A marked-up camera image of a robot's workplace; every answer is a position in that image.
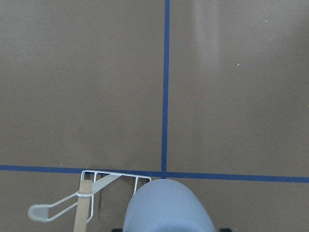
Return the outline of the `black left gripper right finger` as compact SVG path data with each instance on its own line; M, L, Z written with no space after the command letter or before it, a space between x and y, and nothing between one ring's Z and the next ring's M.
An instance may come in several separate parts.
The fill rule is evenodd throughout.
M230 228L220 228L219 232L231 232Z

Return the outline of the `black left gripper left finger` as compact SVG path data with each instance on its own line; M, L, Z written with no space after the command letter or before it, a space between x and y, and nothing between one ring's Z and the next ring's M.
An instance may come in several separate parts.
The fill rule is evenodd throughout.
M122 228L115 228L115 229L112 229L112 232L123 232L123 229Z

